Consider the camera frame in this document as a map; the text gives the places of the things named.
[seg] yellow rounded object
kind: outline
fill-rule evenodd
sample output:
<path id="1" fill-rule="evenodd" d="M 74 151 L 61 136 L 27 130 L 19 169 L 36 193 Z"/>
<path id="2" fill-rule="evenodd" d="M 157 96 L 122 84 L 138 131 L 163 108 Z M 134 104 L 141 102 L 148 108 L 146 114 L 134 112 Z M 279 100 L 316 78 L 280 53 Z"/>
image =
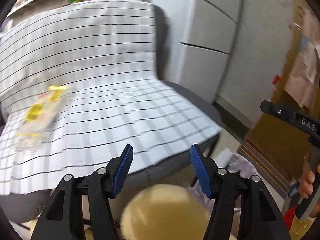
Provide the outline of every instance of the yellow rounded object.
<path id="1" fill-rule="evenodd" d="M 200 240 L 209 219 L 210 213 L 187 189 L 158 184 L 129 202 L 121 232 L 127 240 Z"/>

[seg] snack package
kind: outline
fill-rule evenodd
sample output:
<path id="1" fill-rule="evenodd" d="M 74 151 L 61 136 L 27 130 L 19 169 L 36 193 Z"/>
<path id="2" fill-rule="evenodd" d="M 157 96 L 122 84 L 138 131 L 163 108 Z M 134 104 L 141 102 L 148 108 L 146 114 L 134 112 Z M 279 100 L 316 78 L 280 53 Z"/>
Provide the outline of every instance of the snack package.
<path id="1" fill-rule="evenodd" d="M 16 151 L 35 150 L 45 140 L 47 127 L 55 115 L 68 102 L 68 86 L 50 86 L 48 92 L 41 94 L 28 109 L 16 133 Z"/>

